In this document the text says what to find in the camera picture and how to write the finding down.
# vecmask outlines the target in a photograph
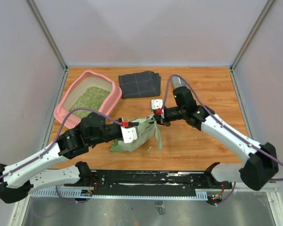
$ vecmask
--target wooden table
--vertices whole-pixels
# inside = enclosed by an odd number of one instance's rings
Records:
[[[70,68],[63,95],[69,86],[85,71],[92,70],[103,74],[118,84],[118,76],[147,70],[161,76],[161,95],[163,99],[166,81],[172,74],[183,76],[195,89],[202,102],[212,108],[228,124],[247,135],[232,80],[225,67],[78,67]],[[166,105],[175,106],[171,86]],[[124,117],[126,120],[143,118],[152,114],[149,98],[121,99],[111,114],[112,118]],[[60,127],[54,122],[50,140]],[[58,164],[55,168],[74,165],[85,161],[91,169],[106,170],[205,170],[210,164],[238,163],[240,159],[218,140],[204,132],[192,129],[184,121],[172,122],[171,127],[159,126],[163,148],[156,150],[155,136],[132,153],[109,151],[111,142],[99,144],[89,152],[72,160]]]

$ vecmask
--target red connector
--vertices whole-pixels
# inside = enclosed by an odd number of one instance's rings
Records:
[[[161,115],[161,114],[162,114],[162,109],[161,109],[161,108],[157,109],[157,110],[155,111],[155,114]]]
[[[129,126],[129,122],[128,121],[122,121],[121,122],[123,127],[128,127]]]

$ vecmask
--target gray wall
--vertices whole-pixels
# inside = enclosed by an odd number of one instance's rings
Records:
[[[69,65],[229,66],[266,0],[35,0]]]
[[[0,163],[40,148],[62,72],[26,2],[0,0]],[[13,207],[0,201],[0,226]]]
[[[256,139],[274,144],[283,161],[283,0],[275,3],[235,72]],[[283,199],[283,182],[279,187]]]

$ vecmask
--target litter tray rim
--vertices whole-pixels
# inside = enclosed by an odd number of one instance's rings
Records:
[[[86,70],[84,71],[80,77],[78,77],[70,86],[69,88],[67,89],[65,95],[63,96],[63,98],[61,99],[61,101],[59,102],[59,104],[56,106],[55,110],[54,110],[54,117],[55,119],[62,123],[64,117],[66,114],[69,113],[69,111],[67,109],[64,108],[63,104],[65,103],[66,101],[66,98],[67,96],[84,80],[86,79],[85,76],[87,77],[97,77],[97,78],[100,78],[100,79],[103,79],[107,82],[110,82],[112,84],[112,90],[111,92],[109,93],[109,95],[106,97],[106,99],[104,100],[104,102],[102,103],[102,105],[100,106],[100,109],[99,109],[99,112],[101,113],[104,113],[106,115],[110,115],[113,111],[113,109],[116,107],[119,99],[121,98],[122,96],[122,90],[121,88],[113,81],[111,80],[110,78],[106,77],[105,75],[102,75],[102,74],[99,74],[99,73],[96,73],[96,72],[93,72],[91,70]],[[107,108],[106,107],[106,104],[107,102],[110,102],[112,99],[113,100],[113,103],[106,112],[103,112],[103,109],[104,108]],[[81,119],[73,114],[71,114],[64,124],[65,127],[67,127],[68,129],[72,129],[74,128],[77,124],[80,123]]]

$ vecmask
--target dark gray towel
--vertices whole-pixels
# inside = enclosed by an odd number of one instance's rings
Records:
[[[151,71],[119,75],[122,98],[156,97],[160,95],[161,77]]]

